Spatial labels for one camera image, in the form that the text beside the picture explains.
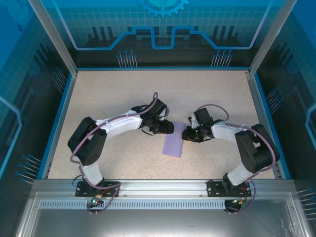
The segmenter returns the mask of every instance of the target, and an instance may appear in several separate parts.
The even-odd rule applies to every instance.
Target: blue printed backdrop
[[[316,178],[315,9],[315,1],[297,1],[258,70],[294,179]]]
[[[228,67],[250,65],[283,0],[43,3],[79,67]]]
[[[69,71],[27,0],[0,0],[0,21],[0,229],[11,237]]]

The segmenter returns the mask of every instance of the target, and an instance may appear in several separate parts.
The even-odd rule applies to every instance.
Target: speckled tabletop
[[[229,122],[254,125],[258,117],[245,73],[242,71],[120,71],[79,72],[67,110],[49,178],[72,179],[78,167],[70,163],[67,141],[81,120],[111,118],[130,108],[150,103],[153,93],[170,109],[168,120],[189,124],[199,106],[213,103],[229,113]],[[224,119],[208,108],[214,119]],[[225,140],[184,142],[182,157],[162,154],[164,135],[148,136],[141,130],[109,139],[99,158],[106,179],[217,179],[240,162],[237,146]],[[274,178],[272,171],[257,178]]]

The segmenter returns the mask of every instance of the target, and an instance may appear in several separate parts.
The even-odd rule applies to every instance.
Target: enclosure
[[[1,236],[314,236],[314,9],[308,0],[0,2]],[[85,117],[122,115],[154,92],[183,126],[216,104],[230,123],[265,127],[280,159],[253,179],[245,211],[227,209],[238,196],[210,196],[210,180],[243,159],[236,144],[180,139],[173,155],[169,134],[141,129],[106,140],[100,171],[121,186],[95,208],[108,203],[104,213],[86,211],[70,137]]]

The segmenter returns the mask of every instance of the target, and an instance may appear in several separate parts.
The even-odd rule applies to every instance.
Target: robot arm
[[[222,120],[214,121],[206,108],[195,111],[189,117],[191,126],[182,133],[182,139],[192,142],[204,142],[214,138],[221,138],[237,144],[241,163],[232,171],[223,176],[223,187],[226,193],[244,183],[254,173],[272,164],[272,154],[266,144],[252,132],[229,126]],[[263,125],[251,127],[260,133],[272,146],[279,160],[279,153]]]
[[[129,110],[124,118],[115,119],[100,129],[98,129],[91,138],[85,141],[76,153],[77,161],[80,161],[81,169],[85,175],[85,179],[93,185],[102,185],[103,176],[100,172],[98,159],[101,155],[105,142],[121,133],[149,127],[149,131],[153,134],[169,134],[173,133],[173,124],[164,118],[168,116],[168,107],[159,99],[154,106],[144,114],[130,116],[135,113],[140,113],[145,110],[148,105],[136,106]],[[103,124],[110,119],[93,120],[87,117],[82,120],[74,134],[68,141],[68,147],[73,152],[80,141],[95,127]]]

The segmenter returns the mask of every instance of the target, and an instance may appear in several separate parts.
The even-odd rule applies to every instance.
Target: purple cloth
[[[164,140],[162,154],[172,157],[181,157],[183,149],[182,132],[187,125],[184,122],[172,122],[174,130],[172,134],[167,134]]]

